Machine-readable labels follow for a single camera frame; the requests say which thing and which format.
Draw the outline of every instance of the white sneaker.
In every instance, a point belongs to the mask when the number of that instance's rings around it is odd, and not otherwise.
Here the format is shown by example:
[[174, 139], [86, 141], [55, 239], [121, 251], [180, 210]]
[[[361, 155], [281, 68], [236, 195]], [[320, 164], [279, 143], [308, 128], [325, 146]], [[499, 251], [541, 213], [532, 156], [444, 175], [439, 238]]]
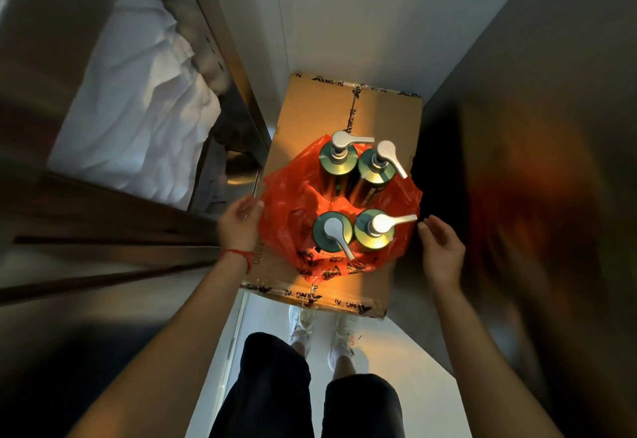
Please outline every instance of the white sneaker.
[[310, 352], [310, 336], [314, 331], [314, 309], [307, 309], [306, 307], [297, 307], [295, 305], [290, 306], [290, 341], [300, 342], [305, 348], [305, 356], [307, 357]]
[[350, 359], [354, 357], [354, 335], [356, 332], [356, 324], [359, 317], [350, 313], [338, 313], [336, 315], [336, 328], [334, 342], [329, 348], [327, 354], [327, 364], [334, 371], [336, 361], [341, 356], [347, 356]]

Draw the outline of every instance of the hand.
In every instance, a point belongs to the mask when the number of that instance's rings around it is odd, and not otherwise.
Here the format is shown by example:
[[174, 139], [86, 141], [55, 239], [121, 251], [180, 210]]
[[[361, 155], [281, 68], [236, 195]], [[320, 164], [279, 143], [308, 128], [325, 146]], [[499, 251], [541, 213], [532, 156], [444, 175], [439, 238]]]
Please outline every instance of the hand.
[[464, 245], [454, 229], [430, 215], [418, 222], [422, 242], [422, 269], [434, 291], [460, 289]]
[[222, 249], [252, 252], [259, 238], [259, 217], [263, 212], [263, 201], [248, 194], [235, 201], [219, 218], [219, 241]]

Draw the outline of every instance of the cardboard box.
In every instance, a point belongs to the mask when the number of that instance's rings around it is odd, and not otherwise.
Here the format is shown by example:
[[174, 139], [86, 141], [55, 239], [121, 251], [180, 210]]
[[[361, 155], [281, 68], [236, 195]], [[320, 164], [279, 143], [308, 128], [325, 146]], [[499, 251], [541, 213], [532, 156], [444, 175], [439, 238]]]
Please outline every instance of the cardboard box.
[[[321, 136], [339, 129], [391, 140], [405, 169], [416, 152], [420, 96], [360, 84], [292, 74], [264, 176], [287, 165]], [[257, 195], [263, 192], [260, 181]], [[252, 271], [242, 288], [286, 304], [346, 311], [382, 318], [387, 313], [394, 262], [369, 273], [355, 273], [310, 284], [282, 256], [259, 242]]]

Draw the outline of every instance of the white floor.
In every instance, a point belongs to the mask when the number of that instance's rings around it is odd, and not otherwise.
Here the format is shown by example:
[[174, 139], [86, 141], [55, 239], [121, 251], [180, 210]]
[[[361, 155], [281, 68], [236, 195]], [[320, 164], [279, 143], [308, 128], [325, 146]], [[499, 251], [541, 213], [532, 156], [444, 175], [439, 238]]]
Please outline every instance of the white floor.
[[[325, 387], [332, 378], [327, 350], [336, 314], [318, 313], [308, 364], [312, 373], [312, 423], [320, 437]], [[243, 311], [226, 393], [236, 381], [245, 338], [263, 331], [287, 342], [288, 306], [250, 294]], [[394, 386], [401, 401], [406, 436], [470, 437], [456, 380], [389, 319], [359, 318], [354, 365]]]

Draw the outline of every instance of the left hand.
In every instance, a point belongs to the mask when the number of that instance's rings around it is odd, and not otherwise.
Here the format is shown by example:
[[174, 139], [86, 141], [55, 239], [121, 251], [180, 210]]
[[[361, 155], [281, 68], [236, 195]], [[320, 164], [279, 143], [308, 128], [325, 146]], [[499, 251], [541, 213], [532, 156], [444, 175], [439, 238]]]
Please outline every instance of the left hand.
[[252, 252], [259, 238], [259, 217], [263, 201], [247, 194], [235, 201], [219, 218], [219, 241], [224, 250], [235, 249]]

